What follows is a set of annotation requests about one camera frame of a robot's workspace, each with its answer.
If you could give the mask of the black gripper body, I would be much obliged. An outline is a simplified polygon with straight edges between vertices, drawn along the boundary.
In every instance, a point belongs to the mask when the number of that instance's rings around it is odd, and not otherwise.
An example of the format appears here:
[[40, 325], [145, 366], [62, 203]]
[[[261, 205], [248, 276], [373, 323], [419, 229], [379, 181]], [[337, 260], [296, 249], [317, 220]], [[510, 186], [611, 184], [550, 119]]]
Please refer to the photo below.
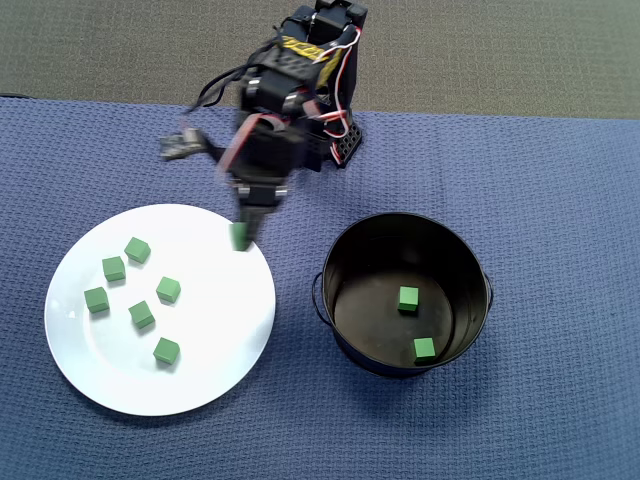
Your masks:
[[305, 134], [277, 117], [247, 117], [219, 160], [219, 170], [249, 184], [282, 185], [298, 167]]

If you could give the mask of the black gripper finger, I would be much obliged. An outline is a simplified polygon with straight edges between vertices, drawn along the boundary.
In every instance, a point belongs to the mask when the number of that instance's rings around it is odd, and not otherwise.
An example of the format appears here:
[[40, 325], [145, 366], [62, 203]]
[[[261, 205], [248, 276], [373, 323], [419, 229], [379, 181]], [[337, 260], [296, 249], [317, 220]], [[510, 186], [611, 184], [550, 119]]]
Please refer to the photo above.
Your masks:
[[239, 219], [236, 221], [236, 244], [251, 245], [259, 236], [266, 217], [286, 197], [286, 187], [249, 184], [237, 187]]

